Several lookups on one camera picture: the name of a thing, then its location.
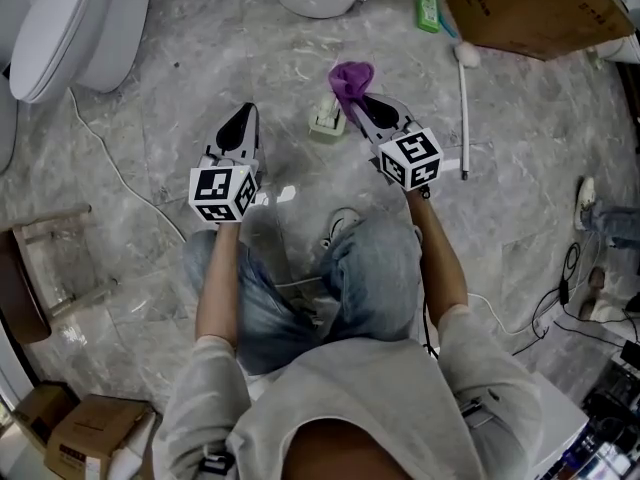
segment small white box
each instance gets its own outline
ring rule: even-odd
[[[380,170],[413,190],[440,176],[442,148],[429,128],[404,135],[379,146]]]
[[[241,222],[257,191],[248,165],[191,169],[189,204],[204,222]]]

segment marble floor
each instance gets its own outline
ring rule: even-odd
[[[400,189],[367,163],[367,145],[352,125],[335,145],[309,140],[307,114],[328,89],[332,66],[371,62],[372,90],[405,102],[447,158],[460,153],[453,43],[444,32],[417,29],[414,4],[368,0],[340,18],[309,20],[277,0],[151,0],[133,70],[110,94],[74,88],[80,112],[105,138],[127,182],[188,235],[200,227],[186,201],[189,169],[207,131],[233,106],[254,101],[266,204],[251,210],[242,237],[277,282],[297,280],[313,273],[332,210],[408,218]],[[469,289],[491,301],[508,329],[519,329],[557,284],[569,244],[587,240],[572,229],[578,178],[592,174],[605,199],[640,204],[636,139],[614,66],[595,69],[583,53],[547,63],[489,50],[481,58],[480,68],[467,71],[470,179],[443,174],[432,201]],[[289,197],[278,200],[283,191]],[[2,220],[79,202],[94,207],[57,226],[53,242],[32,246],[52,302],[110,278],[119,282],[27,347],[37,371],[66,380],[81,396],[147,398],[162,410],[193,343],[196,298],[185,282],[181,244],[122,188],[68,94],[21,105],[15,158],[0,177],[0,194]],[[593,239],[583,275],[596,250]],[[637,254],[602,247],[598,261],[608,269],[609,290],[635,294]],[[532,340],[530,332],[504,334],[483,301],[471,303],[507,350]],[[580,328],[605,336],[597,325]],[[613,351],[552,326],[519,357],[580,400]]]

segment green bottle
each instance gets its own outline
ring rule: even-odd
[[[436,34],[440,31],[438,1],[418,0],[418,28]]]

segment toilet seat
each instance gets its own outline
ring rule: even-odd
[[[33,4],[20,28],[11,58],[11,92],[17,99],[33,101],[50,83],[89,1],[37,0]]]

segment white pipe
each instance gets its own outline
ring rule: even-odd
[[[469,107],[467,105],[467,82],[464,66],[458,61],[460,72],[460,99],[462,101],[462,179],[469,177]]]

